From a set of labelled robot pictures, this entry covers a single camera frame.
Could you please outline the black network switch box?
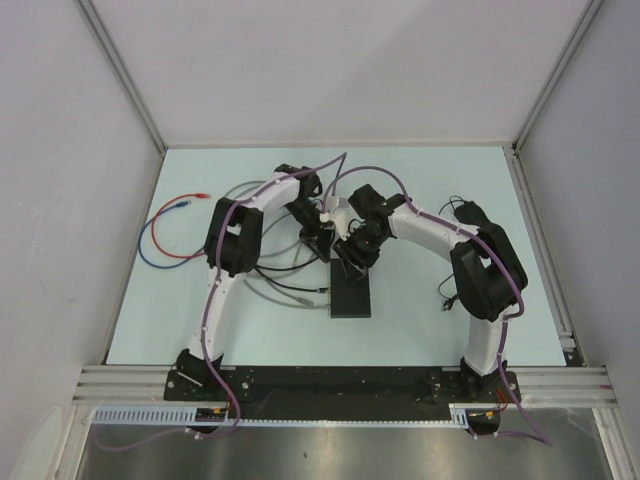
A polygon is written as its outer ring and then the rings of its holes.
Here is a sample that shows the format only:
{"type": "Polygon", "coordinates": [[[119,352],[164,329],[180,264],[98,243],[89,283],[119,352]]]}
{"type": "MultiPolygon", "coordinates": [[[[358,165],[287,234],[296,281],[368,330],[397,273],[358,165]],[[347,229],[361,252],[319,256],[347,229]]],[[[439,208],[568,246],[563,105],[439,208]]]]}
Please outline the black network switch box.
{"type": "Polygon", "coordinates": [[[342,275],[340,260],[330,261],[330,317],[365,319],[372,315],[370,279],[349,283],[342,275]]]}

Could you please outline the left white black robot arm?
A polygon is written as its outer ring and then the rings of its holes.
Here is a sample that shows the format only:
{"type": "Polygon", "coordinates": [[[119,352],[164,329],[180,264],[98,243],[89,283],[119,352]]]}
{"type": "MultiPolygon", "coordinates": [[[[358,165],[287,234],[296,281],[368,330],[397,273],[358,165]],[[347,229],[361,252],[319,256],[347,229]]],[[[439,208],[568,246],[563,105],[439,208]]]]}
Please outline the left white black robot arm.
{"type": "Polygon", "coordinates": [[[180,379],[197,398],[214,397],[221,387],[217,369],[224,356],[223,336],[230,301],[261,256],[264,220],[284,208],[299,223],[300,239],[318,260],[330,260],[333,234],[323,227],[313,200],[323,193],[318,168],[282,164],[255,192],[216,203],[204,251],[209,266],[202,319],[175,363],[180,379]]]}

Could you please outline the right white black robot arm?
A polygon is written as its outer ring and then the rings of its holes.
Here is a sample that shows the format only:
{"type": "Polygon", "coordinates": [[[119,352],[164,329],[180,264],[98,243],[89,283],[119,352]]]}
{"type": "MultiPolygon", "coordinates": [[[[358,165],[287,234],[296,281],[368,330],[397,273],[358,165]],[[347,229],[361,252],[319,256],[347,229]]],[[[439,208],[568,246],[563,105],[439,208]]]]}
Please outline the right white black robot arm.
{"type": "Polygon", "coordinates": [[[457,300],[470,316],[461,388],[473,401],[486,400],[506,377],[508,322],[524,312],[522,291],[528,285],[504,229],[484,216],[472,224],[452,222],[418,209],[401,193],[385,198],[369,184],[348,204],[360,222],[354,230],[335,196],[324,202],[320,221],[336,230],[334,251],[349,274],[373,267],[390,239],[411,242],[450,263],[457,300]]]}

